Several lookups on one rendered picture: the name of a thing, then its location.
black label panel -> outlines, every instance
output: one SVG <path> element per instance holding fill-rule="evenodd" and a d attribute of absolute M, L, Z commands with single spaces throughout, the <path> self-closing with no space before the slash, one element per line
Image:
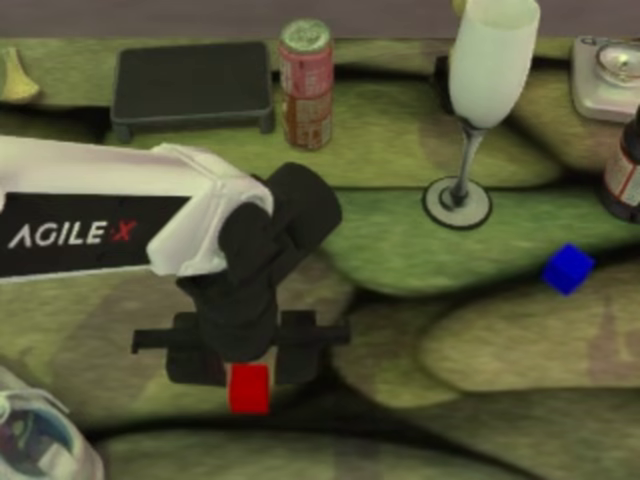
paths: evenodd
<path fill-rule="evenodd" d="M 0 279 L 148 265 L 147 245 L 189 199 L 9 193 Z"/>

red letter x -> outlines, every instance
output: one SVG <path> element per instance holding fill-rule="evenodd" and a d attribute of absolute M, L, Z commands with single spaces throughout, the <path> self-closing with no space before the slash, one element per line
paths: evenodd
<path fill-rule="evenodd" d="M 115 233 L 113 229 L 111 229 L 111 241 L 113 242 L 128 242 L 129 234 L 131 234 L 131 230 L 138 224 L 135 220 L 120 220 L 118 227 L 120 231 Z"/>

red can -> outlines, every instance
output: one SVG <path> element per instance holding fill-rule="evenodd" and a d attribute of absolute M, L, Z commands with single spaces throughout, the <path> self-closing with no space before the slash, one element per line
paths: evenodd
<path fill-rule="evenodd" d="M 331 32 L 319 20 L 296 20 L 282 31 L 279 53 L 285 137 L 296 147 L 322 148 L 331 140 Z"/>

glass stem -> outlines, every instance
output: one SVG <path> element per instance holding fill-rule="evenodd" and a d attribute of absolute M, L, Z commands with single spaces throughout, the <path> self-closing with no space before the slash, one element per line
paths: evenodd
<path fill-rule="evenodd" d="M 475 128 L 466 120 L 462 120 L 462 134 L 464 136 L 464 146 L 460 174 L 456 183 L 451 187 L 451 199 L 456 206 L 462 205 L 467 198 L 467 183 L 469 182 L 471 163 L 485 137 L 486 130 Z"/>

white device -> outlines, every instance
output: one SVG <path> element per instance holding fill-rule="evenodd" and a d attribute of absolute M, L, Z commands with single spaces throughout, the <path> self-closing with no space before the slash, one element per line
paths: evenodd
<path fill-rule="evenodd" d="M 640 43 L 578 37 L 573 44 L 571 90 L 581 115 L 630 121 L 640 105 Z"/>
<path fill-rule="evenodd" d="M 271 192 L 200 148 L 151 151 L 0 136 L 0 281 L 150 268 L 226 268 L 218 234 Z"/>

